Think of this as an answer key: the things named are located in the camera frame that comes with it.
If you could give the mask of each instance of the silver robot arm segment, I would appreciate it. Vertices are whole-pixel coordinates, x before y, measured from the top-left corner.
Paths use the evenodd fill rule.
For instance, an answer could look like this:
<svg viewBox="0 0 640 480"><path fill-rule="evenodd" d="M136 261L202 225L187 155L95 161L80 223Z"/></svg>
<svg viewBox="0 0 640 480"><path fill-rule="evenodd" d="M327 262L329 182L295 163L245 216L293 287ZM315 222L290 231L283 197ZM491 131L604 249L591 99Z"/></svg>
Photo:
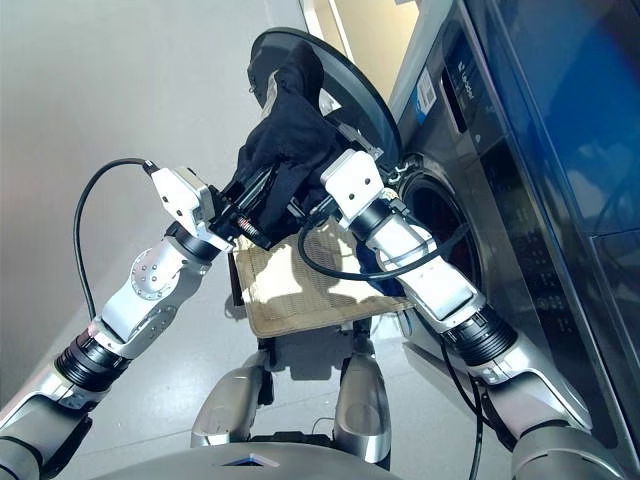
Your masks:
<svg viewBox="0 0 640 480"><path fill-rule="evenodd" d="M436 249L429 232L411 225L379 198L383 185L374 159L365 152L347 150L321 180L340 208L341 226L377 253L383 270L406 266ZM517 441L514 478L538 478L530 475L540 472L574 478L554 468L575 464L583 474L584 459L591 462L592 476L575 478L622 477L608 452L590 436L591 417L578 392L457 269L438 256L397 279L427 328L486 386L497 415ZM544 447L532 440L549 436L554 441Z"/></svg>

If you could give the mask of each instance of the washing machine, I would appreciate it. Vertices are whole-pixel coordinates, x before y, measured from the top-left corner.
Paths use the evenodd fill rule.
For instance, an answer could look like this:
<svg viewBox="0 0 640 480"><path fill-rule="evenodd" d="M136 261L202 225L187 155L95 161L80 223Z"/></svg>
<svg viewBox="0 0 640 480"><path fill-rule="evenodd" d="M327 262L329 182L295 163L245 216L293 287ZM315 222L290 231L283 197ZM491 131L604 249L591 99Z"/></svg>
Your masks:
<svg viewBox="0 0 640 480"><path fill-rule="evenodd" d="M449 260L554 360L593 434L639 475L638 4L454 1L407 58L419 68L398 78L411 88L393 182L436 238L469 225ZM424 358L439 356L414 327Z"/></svg>

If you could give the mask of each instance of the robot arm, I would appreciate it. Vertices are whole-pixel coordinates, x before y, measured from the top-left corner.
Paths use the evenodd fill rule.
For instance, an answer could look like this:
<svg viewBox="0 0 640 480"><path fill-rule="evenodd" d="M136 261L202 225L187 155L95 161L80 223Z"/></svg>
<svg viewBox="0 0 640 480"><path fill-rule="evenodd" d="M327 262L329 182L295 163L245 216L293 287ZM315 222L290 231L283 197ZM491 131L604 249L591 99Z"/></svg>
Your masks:
<svg viewBox="0 0 640 480"><path fill-rule="evenodd" d="M216 213L215 191L187 169L152 170L165 208L177 222L135 259L102 313L0 412L1 479L55 476L91 427L88 413L171 324L217 254L233 247L206 221Z"/></svg>
<svg viewBox="0 0 640 480"><path fill-rule="evenodd" d="M346 151L322 175L340 223L378 255L383 270L406 266L436 249L429 232L410 225L381 200L374 160ZM623 478L615 460L589 432L589 411L553 363L487 304L441 257L397 279L426 327L486 385L492 408L517 441L513 478Z"/></svg>

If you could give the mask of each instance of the wall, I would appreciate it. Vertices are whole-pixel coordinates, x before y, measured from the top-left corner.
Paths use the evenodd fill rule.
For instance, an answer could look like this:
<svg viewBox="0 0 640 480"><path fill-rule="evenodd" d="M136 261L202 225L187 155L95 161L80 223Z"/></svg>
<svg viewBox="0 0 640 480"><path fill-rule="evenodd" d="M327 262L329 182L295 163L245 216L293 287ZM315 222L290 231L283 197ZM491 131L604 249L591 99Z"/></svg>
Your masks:
<svg viewBox="0 0 640 480"><path fill-rule="evenodd" d="M4 403L43 354L62 348L88 321L71 226L89 177L113 158L140 156L191 166L223 186L259 110L246 79L251 44L299 15L297 2L281 0L0 6ZM97 185L82 224L97 306L168 223L140 170L121 167ZM184 315L202 314L189 308Z"/></svg>
<svg viewBox="0 0 640 480"><path fill-rule="evenodd" d="M418 8L394 0L335 0L355 64L388 100Z"/></svg>

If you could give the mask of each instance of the washing machine door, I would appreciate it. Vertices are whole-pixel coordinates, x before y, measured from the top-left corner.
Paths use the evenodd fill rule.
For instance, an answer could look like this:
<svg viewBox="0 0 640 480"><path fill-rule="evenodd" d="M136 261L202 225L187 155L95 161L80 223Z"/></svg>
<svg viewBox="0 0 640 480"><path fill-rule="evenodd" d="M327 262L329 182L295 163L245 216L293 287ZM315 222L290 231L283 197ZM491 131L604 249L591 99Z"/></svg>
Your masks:
<svg viewBox="0 0 640 480"><path fill-rule="evenodd" d="M328 115L333 121L357 130L374 147L384 153L377 160L384 177L392 174L402 155L402 143L395 120L387 104L364 74L342 53L328 43L293 28L272 28L261 34L251 48L251 63L247 69L251 89L258 103L264 106L269 75L277 70L287 55L306 42L322 62L324 83L321 92L328 93L334 108Z"/></svg>

